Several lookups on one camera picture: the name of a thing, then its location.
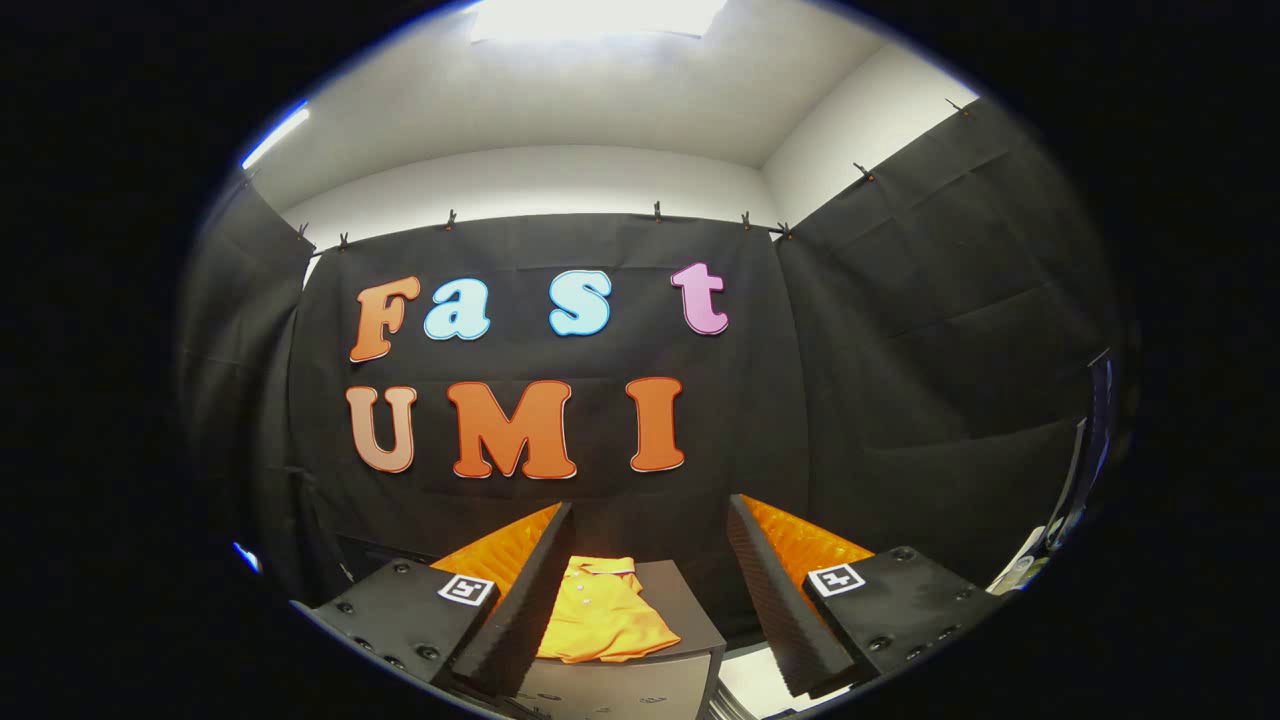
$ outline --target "light fixture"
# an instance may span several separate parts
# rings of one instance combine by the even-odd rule
[[[266,140],[260,142],[257,147],[255,147],[253,151],[248,154],[248,158],[244,158],[244,161],[241,163],[241,168],[247,170],[250,165],[257,163],[262,158],[262,155],[266,155],[266,151],[270,150],[271,146],[274,146],[276,142],[279,142],[282,137],[288,135],[289,131],[292,131],[293,128],[302,124],[302,120],[310,118],[311,110],[307,110],[305,105],[306,104],[303,102],[302,105],[298,105],[298,108],[296,108],[292,113],[289,113],[289,117],[284,118],[284,122],[276,126],[275,129],[271,131],[271,135],[268,135]]]
[[[726,0],[483,0],[471,41],[530,40],[626,32],[701,37]]]

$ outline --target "orange letter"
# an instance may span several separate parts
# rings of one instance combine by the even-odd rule
[[[352,363],[364,363],[390,352],[392,343],[383,337],[383,325],[387,325],[387,332],[394,333],[399,332],[399,325],[404,322],[404,301],[396,296],[403,295],[413,300],[421,290],[417,278],[410,277],[360,291],[356,296],[360,301],[360,325],[356,329],[356,347],[351,348]]]
[[[636,401],[636,445],[631,469],[637,473],[672,470],[685,464],[676,450],[676,396],[684,387],[673,378],[640,378],[627,383]]]
[[[417,391],[411,387],[387,389],[387,404],[392,406],[392,427],[396,429],[396,448],[390,452],[378,447],[378,439],[374,437],[376,400],[378,391],[371,387],[347,388],[351,434],[356,438],[356,452],[375,470],[402,473],[413,462],[413,420],[408,409],[417,400]]]
[[[556,380],[530,383],[511,420],[484,383],[457,383],[449,387],[448,395],[458,407],[460,452],[453,464],[458,477],[488,478],[493,473],[493,466],[484,461],[481,442],[508,478],[516,471],[526,442],[529,460],[521,468],[526,478],[562,480],[577,474],[564,448],[564,402],[572,395],[567,384]]]

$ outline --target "white ceiling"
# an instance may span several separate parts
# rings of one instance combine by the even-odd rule
[[[402,31],[307,99],[253,169],[279,210],[408,163],[617,145],[760,168],[884,40],[803,0],[728,0],[701,38],[471,44],[471,13]]]

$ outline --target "yellow shirt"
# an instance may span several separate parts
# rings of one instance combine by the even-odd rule
[[[678,643],[635,571],[630,557],[571,557],[538,657],[623,662]]]

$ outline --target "black curtain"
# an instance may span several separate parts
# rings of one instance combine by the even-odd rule
[[[1089,411],[1087,365],[1123,336],[1066,178],[992,102],[965,110],[809,215],[778,258],[810,519],[984,584],[1048,520]]]
[[[177,318],[178,404],[207,519],[294,596],[310,591],[285,375],[314,250],[237,173],[192,246]]]
[[[717,336],[694,332],[671,275],[707,263],[723,278],[713,304],[730,318]],[[608,324],[591,336],[557,336],[553,278],[603,270],[612,282]],[[361,290],[415,275],[388,355],[353,364]],[[422,331],[436,287],[476,278],[489,288],[488,332],[433,341]],[[730,493],[745,492],[806,514],[809,451],[800,356],[782,273],[768,233],[735,223],[632,215],[543,215],[421,228],[361,240],[321,256],[302,295],[289,366],[289,414],[308,511],[324,538],[439,557],[547,505],[575,503],[575,552],[637,561],[675,560],[699,602],[728,637],[758,624],[726,538]],[[672,377],[676,443],[685,464],[636,473],[636,409],[626,384]],[[511,416],[527,384],[562,380],[564,441],[577,475],[532,480],[517,469],[460,478],[457,382],[488,383]],[[388,387],[417,391],[413,464],[387,474],[366,465],[352,441],[344,392],[367,386],[379,445],[394,443]]]

